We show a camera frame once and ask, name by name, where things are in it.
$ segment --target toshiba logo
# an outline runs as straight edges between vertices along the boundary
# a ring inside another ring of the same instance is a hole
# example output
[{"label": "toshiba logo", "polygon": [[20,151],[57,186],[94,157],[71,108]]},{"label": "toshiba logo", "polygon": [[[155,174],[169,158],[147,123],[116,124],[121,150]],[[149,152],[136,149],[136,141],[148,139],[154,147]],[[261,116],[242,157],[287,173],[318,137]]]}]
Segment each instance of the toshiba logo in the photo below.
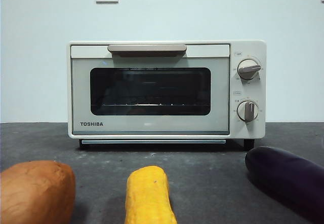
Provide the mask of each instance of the toshiba logo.
[{"label": "toshiba logo", "polygon": [[103,123],[99,123],[99,122],[85,122],[80,124],[81,126],[103,126]]}]

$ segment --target oven feet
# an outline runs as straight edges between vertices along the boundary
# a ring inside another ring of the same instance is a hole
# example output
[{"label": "oven feet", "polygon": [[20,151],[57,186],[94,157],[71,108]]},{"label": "oven feet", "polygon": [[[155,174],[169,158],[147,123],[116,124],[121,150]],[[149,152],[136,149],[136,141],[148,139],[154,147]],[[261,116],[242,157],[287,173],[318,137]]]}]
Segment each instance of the oven feet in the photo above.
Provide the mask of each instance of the oven feet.
[{"label": "oven feet", "polygon": [[82,140],[79,139],[79,148],[81,151],[89,149],[89,146],[90,146],[89,144],[82,144]]},{"label": "oven feet", "polygon": [[244,150],[249,151],[254,148],[254,139],[245,139],[244,140]]}]

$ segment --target oven door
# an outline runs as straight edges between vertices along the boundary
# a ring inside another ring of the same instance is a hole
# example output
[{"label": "oven door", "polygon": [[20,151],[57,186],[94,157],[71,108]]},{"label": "oven door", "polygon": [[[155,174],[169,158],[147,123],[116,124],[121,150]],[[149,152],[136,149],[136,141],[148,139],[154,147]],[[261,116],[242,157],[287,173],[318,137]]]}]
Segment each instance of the oven door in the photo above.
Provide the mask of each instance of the oven door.
[{"label": "oven door", "polygon": [[185,48],[72,47],[72,134],[228,135],[229,45]]}]

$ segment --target table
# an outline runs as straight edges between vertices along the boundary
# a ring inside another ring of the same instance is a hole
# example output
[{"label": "table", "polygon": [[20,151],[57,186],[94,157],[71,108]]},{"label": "table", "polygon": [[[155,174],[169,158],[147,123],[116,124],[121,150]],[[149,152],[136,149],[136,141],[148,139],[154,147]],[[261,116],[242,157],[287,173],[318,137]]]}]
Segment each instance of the table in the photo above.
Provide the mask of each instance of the table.
[{"label": "table", "polygon": [[[324,123],[267,123],[255,147],[291,151],[324,166]],[[248,175],[242,140],[214,144],[137,144],[78,148],[66,123],[1,124],[1,171],[32,160],[69,164],[76,176],[71,224],[122,224],[126,180],[143,166],[159,165],[169,178],[179,224],[313,223],[307,212]]]}]

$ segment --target control knob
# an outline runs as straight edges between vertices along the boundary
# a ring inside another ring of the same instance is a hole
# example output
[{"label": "control knob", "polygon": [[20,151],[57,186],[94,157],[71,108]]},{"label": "control knob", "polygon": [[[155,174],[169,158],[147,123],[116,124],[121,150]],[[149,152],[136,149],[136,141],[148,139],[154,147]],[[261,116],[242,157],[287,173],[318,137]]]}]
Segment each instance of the control knob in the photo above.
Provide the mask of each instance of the control knob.
[{"label": "control knob", "polygon": [[258,116],[258,106],[251,101],[244,101],[237,107],[237,115],[245,122],[250,122]]},{"label": "control knob", "polygon": [[261,66],[258,65],[256,61],[252,59],[246,59],[239,63],[237,72],[242,79],[251,80],[256,76],[260,69]]}]

